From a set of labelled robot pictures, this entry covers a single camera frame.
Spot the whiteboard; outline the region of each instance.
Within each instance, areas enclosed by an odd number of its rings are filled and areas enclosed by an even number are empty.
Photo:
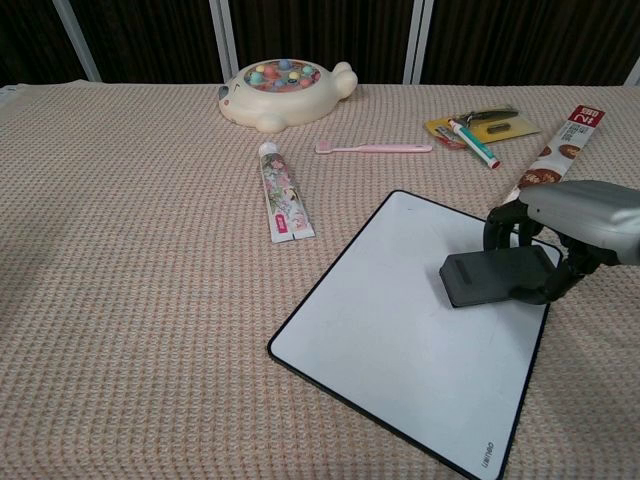
[[[438,271],[449,254],[482,250],[483,228],[475,217],[392,192],[268,350],[458,472],[495,479],[548,305],[451,306]],[[559,251],[538,244],[557,264]]]

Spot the yellow package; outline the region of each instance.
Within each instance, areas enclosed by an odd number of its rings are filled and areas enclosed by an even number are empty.
[[[449,148],[467,147],[449,127],[450,118],[471,130],[482,143],[540,132],[538,127],[511,105],[498,105],[426,122],[424,126],[427,131]]]

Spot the toothbrush handle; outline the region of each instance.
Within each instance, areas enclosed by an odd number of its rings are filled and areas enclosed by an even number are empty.
[[[410,143],[388,143],[380,145],[360,145],[355,147],[358,152],[366,153],[426,153],[433,149],[431,145],[414,145]]]

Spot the pen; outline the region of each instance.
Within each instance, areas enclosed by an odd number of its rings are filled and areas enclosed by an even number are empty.
[[[463,127],[453,119],[449,119],[449,126],[453,129],[453,132],[458,135],[464,143],[469,145],[471,150],[476,152],[478,156],[484,160],[489,168],[498,168],[500,162],[496,160],[496,157],[480,140],[478,140],[468,128]]]

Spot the beige textured blanket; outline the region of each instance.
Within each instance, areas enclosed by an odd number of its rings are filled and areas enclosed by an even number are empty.
[[[566,178],[640,188],[640,88],[364,85],[270,137],[216,89],[23,86],[0,108],[0,477],[458,477],[266,344],[391,190],[485,216],[578,104],[607,114]],[[492,145],[496,171],[439,145],[313,153],[423,143],[425,120],[503,103],[543,133]],[[270,241],[267,138],[314,239]],[[639,287],[604,267],[552,306],[507,478],[640,475]]]

